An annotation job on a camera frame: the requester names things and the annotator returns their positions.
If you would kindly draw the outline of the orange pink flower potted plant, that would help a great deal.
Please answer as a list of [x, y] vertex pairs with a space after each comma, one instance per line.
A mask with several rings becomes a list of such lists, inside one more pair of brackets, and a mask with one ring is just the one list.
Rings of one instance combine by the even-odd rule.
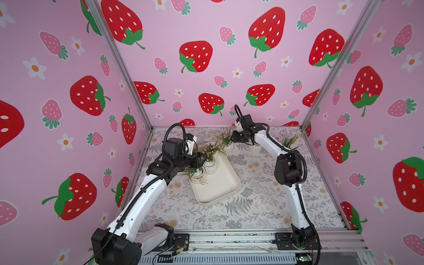
[[223, 153], [223, 145], [218, 142], [209, 142], [202, 145], [202, 151], [205, 155], [205, 162], [203, 168], [205, 174], [210, 176], [217, 172], [218, 163], [216, 162], [216, 156], [218, 153]]

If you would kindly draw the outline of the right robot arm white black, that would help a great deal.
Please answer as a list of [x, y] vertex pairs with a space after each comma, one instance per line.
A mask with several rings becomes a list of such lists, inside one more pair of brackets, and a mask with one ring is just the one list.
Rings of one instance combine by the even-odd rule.
[[233, 131], [232, 142], [258, 144], [276, 159], [274, 176], [276, 181], [286, 190], [290, 205], [292, 235], [289, 242], [293, 247], [321, 251], [319, 234], [308, 217], [303, 201], [301, 185], [307, 178], [307, 167], [303, 156], [281, 145], [269, 135], [268, 130], [258, 125], [243, 131]]

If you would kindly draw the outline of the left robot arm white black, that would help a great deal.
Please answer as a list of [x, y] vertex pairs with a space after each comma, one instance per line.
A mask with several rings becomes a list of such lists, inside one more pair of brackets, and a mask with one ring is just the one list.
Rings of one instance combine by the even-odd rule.
[[164, 223], [156, 224], [153, 229], [142, 233], [136, 241], [142, 221], [158, 196], [165, 190], [179, 172], [198, 169], [203, 166], [205, 156], [201, 152], [183, 157], [160, 155], [146, 171], [146, 183], [124, 210], [106, 229], [98, 228], [91, 237], [93, 256], [87, 264], [98, 265], [137, 265], [141, 258], [153, 251], [168, 251], [173, 248], [184, 249], [174, 237], [174, 229]]

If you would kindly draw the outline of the back left pink potted plant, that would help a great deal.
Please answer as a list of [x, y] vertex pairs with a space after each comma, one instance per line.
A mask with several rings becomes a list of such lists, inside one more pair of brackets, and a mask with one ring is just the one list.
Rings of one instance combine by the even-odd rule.
[[233, 141], [231, 140], [233, 128], [232, 126], [226, 127], [224, 131], [222, 131], [218, 136], [217, 139], [221, 142], [221, 146], [223, 148], [228, 148], [230, 145], [233, 144]]

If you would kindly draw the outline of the back right grass potted plant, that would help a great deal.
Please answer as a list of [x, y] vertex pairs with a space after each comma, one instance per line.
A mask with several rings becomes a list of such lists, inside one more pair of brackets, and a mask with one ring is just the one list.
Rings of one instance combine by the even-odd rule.
[[295, 134], [293, 136], [285, 136], [283, 139], [283, 146], [287, 149], [294, 149], [293, 145], [297, 142], [299, 139], [299, 135]]

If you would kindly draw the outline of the white rectangular storage tray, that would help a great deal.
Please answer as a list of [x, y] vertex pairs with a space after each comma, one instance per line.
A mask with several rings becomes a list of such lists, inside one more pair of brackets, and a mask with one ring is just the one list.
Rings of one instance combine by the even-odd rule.
[[231, 195], [241, 187], [241, 181], [226, 155], [217, 152], [214, 156], [213, 174], [208, 174], [206, 167], [203, 171], [189, 177], [191, 187], [197, 202], [202, 206], [215, 204]]

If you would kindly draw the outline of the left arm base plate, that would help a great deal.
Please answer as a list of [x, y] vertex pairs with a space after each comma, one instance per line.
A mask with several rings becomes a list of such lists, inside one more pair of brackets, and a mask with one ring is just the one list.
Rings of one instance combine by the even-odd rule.
[[190, 234], [188, 233], [176, 233], [161, 245], [153, 249], [153, 252], [165, 251], [170, 248], [169, 251], [187, 251], [189, 247]]

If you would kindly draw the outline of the aluminium front rail frame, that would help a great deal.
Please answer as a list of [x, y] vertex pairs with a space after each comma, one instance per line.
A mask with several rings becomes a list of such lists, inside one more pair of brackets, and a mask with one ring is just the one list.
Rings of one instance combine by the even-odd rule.
[[190, 234], [187, 251], [150, 252], [137, 265], [375, 265], [357, 231], [319, 229], [321, 251], [278, 250], [283, 230], [174, 230]]

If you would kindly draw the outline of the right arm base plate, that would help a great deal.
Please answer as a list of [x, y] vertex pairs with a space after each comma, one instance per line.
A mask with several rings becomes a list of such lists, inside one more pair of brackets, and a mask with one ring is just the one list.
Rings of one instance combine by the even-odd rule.
[[278, 250], [321, 250], [319, 239], [316, 235], [303, 236], [295, 233], [275, 233], [272, 244], [277, 245]]

